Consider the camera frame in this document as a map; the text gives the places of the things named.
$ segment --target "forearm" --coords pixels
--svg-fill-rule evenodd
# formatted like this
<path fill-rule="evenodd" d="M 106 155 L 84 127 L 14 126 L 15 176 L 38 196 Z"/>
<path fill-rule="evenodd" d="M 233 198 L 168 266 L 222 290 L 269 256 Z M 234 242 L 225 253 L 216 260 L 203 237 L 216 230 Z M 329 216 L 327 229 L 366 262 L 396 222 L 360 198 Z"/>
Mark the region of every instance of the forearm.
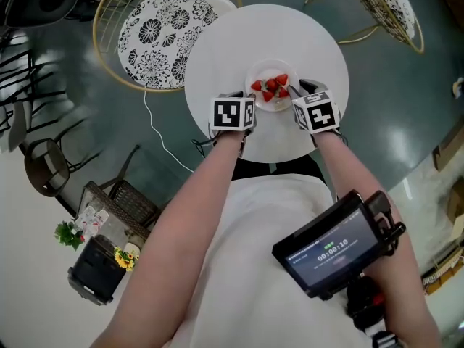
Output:
<path fill-rule="evenodd" d="M 161 347 L 181 324 L 220 221 L 240 143 L 241 134 L 222 136 L 157 221 L 106 332 L 117 347 L 134 339 L 137 347 Z"/>
<path fill-rule="evenodd" d="M 367 199 L 378 190 L 385 191 L 372 173 L 359 161 L 352 151 L 332 133 L 315 134 L 315 141 L 323 156 L 337 194 L 342 197 L 352 189 Z M 388 196 L 392 216 L 401 220 L 399 212 Z M 381 287 L 386 300 L 386 322 L 410 346 L 424 339 L 423 347 L 439 345 L 439 334 L 431 318 L 423 296 L 421 277 L 410 238 L 401 236 L 399 246 L 392 257 L 375 261 L 365 274 Z"/>

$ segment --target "digital screen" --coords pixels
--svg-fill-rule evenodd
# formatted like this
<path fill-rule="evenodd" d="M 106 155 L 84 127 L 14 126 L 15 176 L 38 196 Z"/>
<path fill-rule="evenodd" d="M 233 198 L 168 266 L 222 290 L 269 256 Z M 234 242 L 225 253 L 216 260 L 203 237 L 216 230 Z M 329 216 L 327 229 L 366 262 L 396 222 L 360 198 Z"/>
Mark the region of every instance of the digital screen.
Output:
<path fill-rule="evenodd" d="M 377 244 L 377 238 L 360 209 L 316 241 L 286 258 L 308 285 L 348 266 Z"/>

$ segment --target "strawberry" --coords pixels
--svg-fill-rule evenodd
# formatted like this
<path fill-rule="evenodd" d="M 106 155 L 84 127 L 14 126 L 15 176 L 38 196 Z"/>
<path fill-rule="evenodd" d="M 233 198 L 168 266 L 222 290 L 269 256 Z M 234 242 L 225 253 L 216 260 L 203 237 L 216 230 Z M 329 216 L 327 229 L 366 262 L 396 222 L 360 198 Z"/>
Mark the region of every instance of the strawberry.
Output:
<path fill-rule="evenodd" d="M 275 78 L 275 81 L 277 81 L 281 85 L 285 85 L 285 84 L 287 84 L 288 79 L 289 79 L 289 76 L 286 73 L 284 73 L 282 75 L 277 76 Z"/>
<path fill-rule="evenodd" d="M 285 96 L 288 96 L 289 95 L 289 92 L 285 89 L 285 88 L 280 88 L 277 92 L 277 96 L 279 98 L 283 98 Z"/>
<path fill-rule="evenodd" d="M 262 96 L 265 102 L 269 102 L 274 97 L 274 93 L 272 91 L 263 91 Z"/>
<path fill-rule="evenodd" d="M 256 91 L 260 91 L 260 90 L 261 90 L 261 80 L 256 80 L 256 81 L 252 84 L 252 89 L 253 89 L 253 90 L 256 90 Z"/>
<path fill-rule="evenodd" d="M 266 86 L 270 91 L 276 91 L 278 89 L 277 81 L 273 78 L 270 78 L 268 81 L 266 81 Z"/>

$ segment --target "black and white marker cube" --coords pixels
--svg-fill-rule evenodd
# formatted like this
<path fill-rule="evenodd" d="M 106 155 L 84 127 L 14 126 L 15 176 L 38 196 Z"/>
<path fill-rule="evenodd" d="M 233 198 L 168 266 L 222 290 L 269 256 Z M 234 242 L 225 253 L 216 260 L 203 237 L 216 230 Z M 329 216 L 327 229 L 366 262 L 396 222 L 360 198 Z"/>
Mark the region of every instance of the black and white marker cube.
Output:
<path fill-rule="evenodd" d="M 330 90 L 292 99 L 298 125 L 311 134 L 340 126 L 339 108 Z"/>
<path fill-rule="evenodd" d="M 245 131 L 254 126 L 254 98 L 211 99 L 212 131 Z"/>

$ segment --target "black and white patterned cushion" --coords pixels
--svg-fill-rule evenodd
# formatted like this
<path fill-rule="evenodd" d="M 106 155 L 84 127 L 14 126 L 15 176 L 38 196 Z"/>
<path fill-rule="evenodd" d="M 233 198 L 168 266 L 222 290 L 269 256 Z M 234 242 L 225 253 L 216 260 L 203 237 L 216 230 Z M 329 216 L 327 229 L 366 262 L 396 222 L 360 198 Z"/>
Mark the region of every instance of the black and white patterned cushion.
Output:
<path fill-rule="evenodd" d="M 408 0 L 385 0 L 385 2 L 406 31 L 407 35 L 413 38 L 415 35 L 415 16 L 410 2 Z"/>
<path fill-rule="evenodd" d="M 142 86 L 181 88 L 193 45 L 217 18 L 205 0 L 144 0 L 121 28 L 121 64 Z"/>

